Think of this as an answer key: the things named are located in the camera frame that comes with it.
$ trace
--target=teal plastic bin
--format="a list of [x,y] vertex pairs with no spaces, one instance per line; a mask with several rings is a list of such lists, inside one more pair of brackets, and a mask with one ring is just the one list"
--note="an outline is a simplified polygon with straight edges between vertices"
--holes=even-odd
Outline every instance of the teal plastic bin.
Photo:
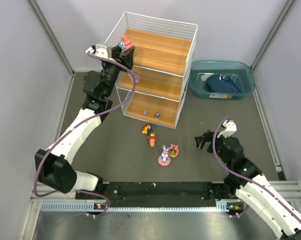
[[[240,92],[212,92],[206,79],[213,74],[230,77]],[[237,61],[195,61],[191,64],[188,85],[192,93],[202,99],[242,99],[251,95],[256,87],[251,68]]]

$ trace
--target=shelf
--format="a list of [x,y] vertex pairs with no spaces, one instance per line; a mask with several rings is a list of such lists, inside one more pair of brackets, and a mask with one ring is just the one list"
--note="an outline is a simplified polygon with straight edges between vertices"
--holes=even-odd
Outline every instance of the shelf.
[[[132,71],[137,72],[141,77],[140,82],[136,84],[135,90],[137,92],[164,97],[174,101],[180,100],[183,85],[182,77],[138,66],[134,66]],[[133,82],[127,72],[122,76],[118,87],[132,90]]]
[[[177,101],[135,92],[124,114],[147,122],[175,128],[178,108],[179,102]],[[159,120],[155,119],[156,113],[160,114]]]
[[183,75],[192,41],[157,33],[127,29],[125,35],[136,47],[134,64]]

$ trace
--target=rabbit figurine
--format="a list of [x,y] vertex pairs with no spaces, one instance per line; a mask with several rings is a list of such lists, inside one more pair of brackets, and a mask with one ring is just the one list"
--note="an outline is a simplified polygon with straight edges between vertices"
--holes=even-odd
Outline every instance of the rabbit figurine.
[[171,157],[169,155],[169,150],[171,149],[169,146],[162,146],[162,154],[158,157],[158,163],[162,166],[168,166],[171,163]]

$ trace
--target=white wall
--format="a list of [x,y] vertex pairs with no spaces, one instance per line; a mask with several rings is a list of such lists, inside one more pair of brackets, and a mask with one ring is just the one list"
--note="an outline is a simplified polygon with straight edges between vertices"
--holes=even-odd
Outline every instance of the white wall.
[[286,0],[36,0],[74,70],[98,61],[85,50],[104,42],[124,12],[199,25],[194,60],[251,65]]
[[20,237],[34,155],[56,135],[70,79],[28,2],[0,1],[0,240]]
[[301,188],[301,0],[255,71],[287,177]]

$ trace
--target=pink round base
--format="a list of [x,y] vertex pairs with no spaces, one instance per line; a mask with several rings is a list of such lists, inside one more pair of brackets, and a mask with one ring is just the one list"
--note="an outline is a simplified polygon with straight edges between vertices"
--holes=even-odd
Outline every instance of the pink round base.
[[171,163],[171,158],[169,158],[167,162],[163,162],[163,161],[161,161],[161,156],[159,156],[158,157],[158,163],[160,165],[162,165],[163,167],[166,167],[166,166],[168,166]]

